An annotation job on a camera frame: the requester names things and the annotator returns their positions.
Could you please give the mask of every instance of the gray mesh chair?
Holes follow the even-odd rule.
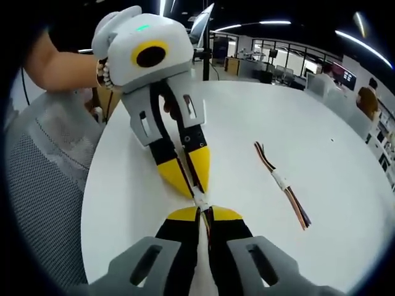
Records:
[[[355,108],[347,123],[363,139],[366,140],[372,128],[372,121],[359,108]]]
[[[44,93],[6,130],[7,181],[19,229],[64,290],[86,282],[81,206],[101,133],[74,93]]]
[[[348,121],[357,108],[355,104],[349,101],[344,94],[337,89],[329,91],[325,100],[325,105],[345,122]]]
[[[274,77],[275,79],[281,79],[283,77],[285,68],[283,66],[277,65],[276,69],[274,69]]]

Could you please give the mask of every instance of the green led light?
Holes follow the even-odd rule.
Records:
[[[149,25],[141,26],[141,27],[137,28],[136,31],[143,31],[143,30],[145,30],[146,28],[149,28]]]

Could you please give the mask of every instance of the black ceiling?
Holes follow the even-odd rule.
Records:
[[[216,0],[210,29],[226,27],[237,23],[255,23],[261,20],[289,20],[289,26],[246,25],[227,30],[229,33],[254,38],[274,38],[309,44],[341,56],[357,59],[395,93],[395,71],[365,49],[335,34],[345,31],[371,45],[392,64],[395,64],[394,14],[389,2],[364,1],[366,4],[352,4],[350,1],[259,1],[259,0]],[[70,16],[64,15],[54,25],[54,42],[61,48],[90,47],[94,28],[100,19],[110,11],[121,10],[131,5],[140,5],[143,12],[159,13],[160,0],[82,0]],[[167,0],[165,16],[191,27],[190,17],[203,10],[203,0]],[[361,12],[364,25],[369,27],[368,36],[363,39],[356,23],[355,12]]]

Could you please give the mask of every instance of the monitor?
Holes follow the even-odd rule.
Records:
[[[201,48],[203,47],[203,34],[206,26],[210,20],[211,12],[214,7],[214,3],[208,8],[204,9],[193,22],[192,29],[189,33],[189,39],[193,47]]]
[[[341,84],[347,86],[350,90],[354,90],[357,82],[357,77],[343,66],[333,63],[332,65],[333,78]]]
[[[269,57],[273,57],[274,59],[277,57],[278,50],[277,49],[271,49],[269,52]]]

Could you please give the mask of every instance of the desk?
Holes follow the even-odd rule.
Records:
[[[255,60],[243,60],[227,57],[225,61],[225,71],[231,75],[253,78],[254,70],[261,70],[262,63]]]
[[[342,291],[354,287],[394,229],[391,188],[363,140],[302,91],[236,81],[202,82],[196,91],[191,95],[206,102],[211,203],[243,215],[254,235],[297,260],[312,282]],[[88,282],[106,274],[111,259],[142,237],[154,236],[169,213],[192,205],[160,178],[129,119],[119,103],[88,175],[81,217]],[[178,139],[175,122],[165,116],[164,123]],[[268,159],[292,185],[312,221],[308,230],[259,160],[254,141],[265,144]],[[202,292],[193,288],[191,295]]]

